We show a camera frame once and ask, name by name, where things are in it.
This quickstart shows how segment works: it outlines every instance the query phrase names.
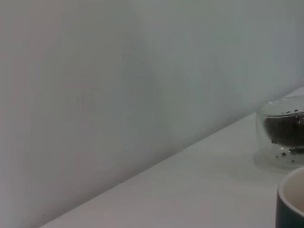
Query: white table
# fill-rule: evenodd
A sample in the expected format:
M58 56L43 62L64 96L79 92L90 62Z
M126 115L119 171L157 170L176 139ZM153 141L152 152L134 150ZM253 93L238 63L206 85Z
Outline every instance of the white table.
M273 228L286 172L256 156L252 114L43 228Z

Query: dark green cup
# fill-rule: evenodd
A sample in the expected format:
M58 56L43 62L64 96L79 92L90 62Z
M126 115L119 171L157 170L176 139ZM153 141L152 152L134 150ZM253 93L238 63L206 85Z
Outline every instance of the dark green cup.
M276 202L276 228L304 228L304 168L280 183Z

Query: clear glass bowl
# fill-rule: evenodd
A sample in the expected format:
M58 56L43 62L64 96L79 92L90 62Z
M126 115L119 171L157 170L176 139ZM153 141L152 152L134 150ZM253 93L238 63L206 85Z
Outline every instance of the clear glass bowl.
M304 96L269 102L256 117L259 152L275 165L304 167Z

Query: white wall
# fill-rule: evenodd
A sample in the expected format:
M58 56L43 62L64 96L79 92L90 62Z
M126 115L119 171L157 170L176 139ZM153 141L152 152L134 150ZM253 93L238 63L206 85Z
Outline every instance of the white wall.
M302 79L300 0L92 2L0 2L1 228L38 227Z

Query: glass bowl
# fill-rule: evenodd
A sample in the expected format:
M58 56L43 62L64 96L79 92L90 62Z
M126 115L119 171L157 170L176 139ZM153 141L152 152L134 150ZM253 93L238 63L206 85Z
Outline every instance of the glass bowl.
M304 96L269 102L256 117L259 152L273 164L304 167Z

